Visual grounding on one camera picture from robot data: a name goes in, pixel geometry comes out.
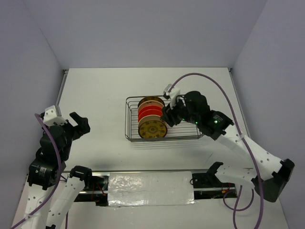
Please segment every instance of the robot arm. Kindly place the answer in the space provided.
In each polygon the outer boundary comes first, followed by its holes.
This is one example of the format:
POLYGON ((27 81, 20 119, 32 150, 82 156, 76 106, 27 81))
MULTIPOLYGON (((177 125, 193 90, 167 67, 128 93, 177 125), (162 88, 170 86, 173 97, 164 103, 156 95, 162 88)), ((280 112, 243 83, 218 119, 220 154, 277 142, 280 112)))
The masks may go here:
MULTIPOLYGON (((199 92, 187 93, 184 102, 177 94, 165 93, 164 97, 174 100, 163 108, 161 117, 169 126, 178 125, 181 121, 196 124, 204 135, 228 147, 246 162, 252 163, 249 151, 243 143, 243 139, 246 140, 261 173, 264 199, 270 202, 277 200, 295 166, 291 160, 283 161, 264 150, 249 137, 239 134, 233 121, 219 111, 210 110, 206 98, 199 92)), ((236 168, 223 162, 215 162, 208 173, 223 183, 250 186, 259 194, 258 178, 253 169, 236 168)))
POLYGON ((29 195, 25 211, 25 218, 16 224, 22 224, 22 229, 33 228, 55 228, 58 222, 62 222, 72 202, 75 200, 80 190, 86 185, 88 176, 91 176, 90 169, 75 167, 70 174, 69 185, 66 185, 60 200, 56 201, 50 212, 51 194, 57 187, 57 181, 62 171, 65 169, 65 161, 68 160, 72 141, 90 132, 87 118, 82 118, 75 112, 70 116, 78 124, 72 126, 68 120, 61 117, 59 107, 51 106, 40 115, 49 133, 52 135, 61 161, 61 171, 55 153, 54 146, 44 132, 40 139, 41 148, 36 152, 35 160, 29 166, 29 195))
POLYGON ((72 169, 61 195, 48 211, 47 229, 60 228, 77 195, 88 185, 91 177, 92 171, 89 168, 75 166, 72 169))

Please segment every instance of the white wall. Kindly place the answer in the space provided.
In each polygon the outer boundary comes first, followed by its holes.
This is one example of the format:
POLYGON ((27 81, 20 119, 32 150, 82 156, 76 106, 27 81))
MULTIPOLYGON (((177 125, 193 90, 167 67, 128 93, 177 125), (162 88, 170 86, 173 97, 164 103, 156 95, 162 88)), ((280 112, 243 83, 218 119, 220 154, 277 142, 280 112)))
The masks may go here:
POLYGON ((266 0, 24 0, 64 68, 232 67, 266 0))
POLYGON ((295 162, 280 197, 290 229, 305 215, 304 12, 304 0, 268 0, 233 68, 252 137, 295 162))
POLYGON ((0 31, 0 225, 9 228, 42 134, 34 113, 55 102, 62 72, 23 1, 1 1, 0 31))

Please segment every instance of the metal wire basket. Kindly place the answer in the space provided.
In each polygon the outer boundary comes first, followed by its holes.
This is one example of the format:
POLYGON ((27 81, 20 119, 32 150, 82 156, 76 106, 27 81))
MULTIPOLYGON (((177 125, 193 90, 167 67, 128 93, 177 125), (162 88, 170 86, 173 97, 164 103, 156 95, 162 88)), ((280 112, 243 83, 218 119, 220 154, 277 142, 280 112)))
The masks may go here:
MULTIPOLYGON (((161 95, 156 95, 161 98, 165 106, 170 100, 165 100, 161 95)), ((170 140, 191 140, 199 139, 203 134, 199 131, 196 125, 181 122, 179 125, 167 127, 168 132, 165 137, 156 138, 141 138, 138 133, 138 103, 146 96, 128 97, 125 107, 125 137, 131 142, 146 142, 146 141, 170 141, 170 140)))

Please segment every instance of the purple cable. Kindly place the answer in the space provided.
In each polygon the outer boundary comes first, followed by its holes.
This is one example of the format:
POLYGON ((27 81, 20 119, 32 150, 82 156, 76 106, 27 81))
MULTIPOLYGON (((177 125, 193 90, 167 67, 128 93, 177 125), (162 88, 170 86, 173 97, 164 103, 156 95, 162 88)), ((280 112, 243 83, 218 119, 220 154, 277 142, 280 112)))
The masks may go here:
MULTIPOLYGON (((236 115, 235 115, 235 112, 234 112, 234 109, 233 109, 233 106, 232 106, 232 104, 230 102, 229 97, 225 93, 224 89, 220 86, 220 84, 218 82, 216 82, 214 79, 212 79, 211 77, 209 77, 207 75, 204 75, 204 74, 201 74, 201 73, 188 73, 188 74, 185 74, 185 75, 181 76, 178 80, 176 80, 173 83, 173 85, 170 87, 168 92, 170 92, 181 79, 183 79, 183 78, 185 78, 187 76, 190 76, 190 75, 202 76, 202 77, 204 77, 206 79, 209 79, 214 84, 216 84, 216 86, 221 90, 221 92, 223 93, 223 95, 225 96, 225 98, 226 98, 226 100, 227 100, 227 102, 229 104, 229 107, 230 107, 230 110, 232 112, 232 116, 233 116, 234 123, 235 123, 236 128, 237 128, 238 134, 241 135, 242 131, 241 131, 241 129, 239 127, 239 124, 237 122, 237 118, 236 118, 236 115)), ((248 143, 246 142, 246 140, 244 138, 242 138, 242 141, 243 141, 244 145, 246 146, 247 150, 249 151, 249 154, 250 154, 250 157, 251 157, 251 159, 253 161, 253 164, 254 164, 254 167, 255 167, 255 170, 256 170, 256 173, 257 173, 257 178, 258 178, 258 186, 259 186, 259 193, 260 193, 260 209, 259 209, 259 216, 258 216, 256 225, 254 227, 254 229, 258 229, 259 225, 261 224, 262 217, 263 217, 263 211, 264 211, 264 192, 263 192, 262 178, 261 178, 261 174, 259 172, 259 168, 258 168, 257 162, 255 160, 255 157, 254 157, 254 155, 252 153, 251 148, 249 147, 248 143)), ((236 199, 236 203, 235 203, 235 206, 234 206, 234 209, 233 209, 233 224, 234 224, 234 228, 235 229, 237 229, 236 222, 235 222, 235 216, 236 216, 236 212, 237 212, 237 205, 238 205, 238 201, 240 199, 241 191, 242 191, 242 186, 241 186, 241 189, 239 190, 239 194, 238 194, 238 197, 236 199)))
MULTIPOLYGON (((229 193, 234 192, 234 191, 235 191, 235 190, 229 190, 229 191, 227 191, 227 192, 224 194, 224 198, 223 198, 224 205, 225 205, 227 208, 231 209, 231 210, 234 210, 234 208, 230 207, 230 206, 226 203, 225 198, 226 198, 226 196, 227 196, 229 193)), ((252 197, 251 197, 251 200, 250 200, 250 203, 248 204, 248 206, 247 206, 247 207, 244 207, 244 208, 242 208, 242 209, 237 209, 236 211, 245 211, 245 210, 247 210, 247 209, 252 205, 253 200, 254 200, 254 190, 252 189, 252 197)))
POLYGON ((69 213, 69 212, 67 212, 67 214, 66 214, 65 229, 68 229, 68 213, 69 213))
MULTIPOLYGON (((49 137, 49 139, 51 140, 52 142, 52 145, 54 147, 54 150, 55 150, 55 154, 56 154, 56 157, 57 157, 57 163, 58 163, 58 171, 59 173, 61 173, 61 156, 59 154, 59 151, 58 151, 58 148, 56 146, 56 143, 55 143, 55 140, 53 138, 53 136, 51 135, 51 133, 49 132, 49 130, 47 129, 47 127, 45 126, 45 124, 43 123, 43 121, 40 119, 40 116, 39 114, 35 114, 35 117, 36 119, 38 120, 39 124, 42 126, 44 132, 47 134, 47 136, 49 137)), ((59 181, 60 181, 60 178, 61 176, 57 176, 57 179, 56 179, 56 183, 55 183, 55 186, 54 188, 52 189, 51 193, 49 194, 49 196, 42 202, 42 204, 40 204, 37 208, 34 209, 34 211, 32 211, 29 216, 32 216, 34 215, 37 211, 39 211, 48 201, 49 199, 52 197, 52 195, 54 194, 58 184, 59 184, 59 181)), ((23 218, 22 220, 20 220, 18 223, 16 223, 11 229, 15 229, 16 227, 18 227, 20 224, 24 223, 27 219, 23 218)))

